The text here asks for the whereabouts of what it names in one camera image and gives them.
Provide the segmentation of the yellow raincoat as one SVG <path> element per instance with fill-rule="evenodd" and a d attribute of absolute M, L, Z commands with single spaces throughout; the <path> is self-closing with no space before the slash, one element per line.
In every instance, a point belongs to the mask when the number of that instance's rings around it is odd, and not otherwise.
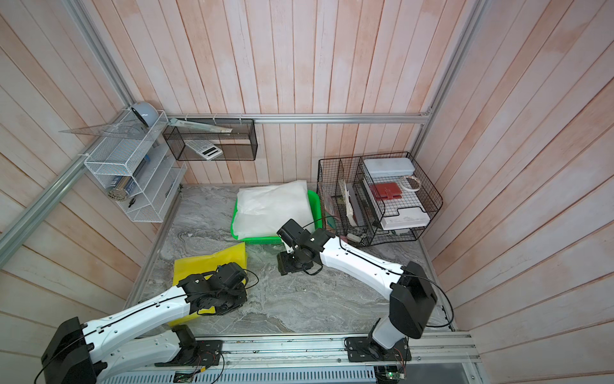
<path fill-rule="evenodd" d="M 230 262 L 236 262 L 240 267 L 244 269 L 247 268 L 247 252 L 245 243 L 239 243 L 211 255 L 202 255 L 175 260 L 173 285 L 177 285 L 181 280 L 189 275 L 216 270 L 218 266 Z"/>

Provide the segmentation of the green plastic basket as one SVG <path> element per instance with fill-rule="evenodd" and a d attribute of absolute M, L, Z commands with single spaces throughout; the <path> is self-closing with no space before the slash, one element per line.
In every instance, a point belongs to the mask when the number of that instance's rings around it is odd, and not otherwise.
<path fill-rule="evenodd" d="M 314 220 L 313 225 L 315 225 L 316 228 L 321 228 L 322 227 L 321 200 L 318 194 L 313 190 L 308 191 L 308 199 L 310 202 L 310 209 L 311 209 L 313 220 Z M 237 213 L 238 213 L 238 201 L 235 202 L 235 205 L 233 208 L 233 217 L 232 217 L 231 225 L 230 225 L 230 233 L 235 240 L 239 241 L 240 239 L 238 238 L 237 235 L 235 235 L 234 230 L 233 230 L 233 224 L 235 223 L 235 219 L 237 218 Z M 244 239 L 241 239 L 240 241 L 243 243 L 255 244 L 255 245 L 282 244 L 281 239 L 276 235 L 270 236 L 270 237 L 244 238 Z"/>

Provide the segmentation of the white raincoat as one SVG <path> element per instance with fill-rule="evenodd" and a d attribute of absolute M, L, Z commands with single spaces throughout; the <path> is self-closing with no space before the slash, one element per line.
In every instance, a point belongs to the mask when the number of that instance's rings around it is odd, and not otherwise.
<path fill-rule="evenodd" d="M 277 232 L 290 219 L 310 231 L 314 230 L 305 180 L 241 188 L 232 224 L 233 235 L 237 240 L 263 237 L 279 239 Z"/>

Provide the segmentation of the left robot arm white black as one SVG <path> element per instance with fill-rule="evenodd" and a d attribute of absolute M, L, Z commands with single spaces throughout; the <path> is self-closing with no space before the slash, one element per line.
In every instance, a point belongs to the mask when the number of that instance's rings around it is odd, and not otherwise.
<path fill-rule="evenodd" d="M 150 365 L 211 366 L 186 325 L 154 336 L 147 332 L 188 315 L 226 315 L 247 300 L 247 271 L 236 262 L 189 275 L 160 295 L 126 310 L 83 323 L 70 318 L 55 331 L 41 357 L 37 376 L 47 383 L 100 383 Z"/>

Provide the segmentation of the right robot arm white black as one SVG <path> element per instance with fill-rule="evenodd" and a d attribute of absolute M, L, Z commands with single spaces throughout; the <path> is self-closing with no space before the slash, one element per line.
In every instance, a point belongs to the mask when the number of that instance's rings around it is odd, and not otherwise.
<path fill-rule="evenodd" d="M 320 267 L 340 270 L 377 291 L 389 301 L 389 314 L 369 332 L 367 345 L 392 350 L 402 339 L 419 339 L 437 304 L 435 284 L 415 262 L 403 266 L 378 259 L 318 228 L 310 232 L 290 219 L 277 232 L 286 250 L 278 255 L 281 275 Z"/>

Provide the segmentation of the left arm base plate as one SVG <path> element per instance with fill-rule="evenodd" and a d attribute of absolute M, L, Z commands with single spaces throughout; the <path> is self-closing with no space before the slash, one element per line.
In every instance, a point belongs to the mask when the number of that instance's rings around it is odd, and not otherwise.
<path fill-rule="evenodd" d="M 221 360 L 222 340 L 197 340 L 182 347 L 169 362 L 155 363 L 156 367 L 204 367 L 218 366 Z"/>

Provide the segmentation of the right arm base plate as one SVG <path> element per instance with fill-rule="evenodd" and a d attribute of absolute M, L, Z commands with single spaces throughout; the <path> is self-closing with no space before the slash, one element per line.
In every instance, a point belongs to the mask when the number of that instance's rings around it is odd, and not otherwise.
<path fill-rule="evenodd" d="M 401 339 L 393 348 L 385 349 L 369 337 L 349 337 L 345 339 L 344 346 L 351 363 L 407 363 L 412 360 L 407 341 Z"/>

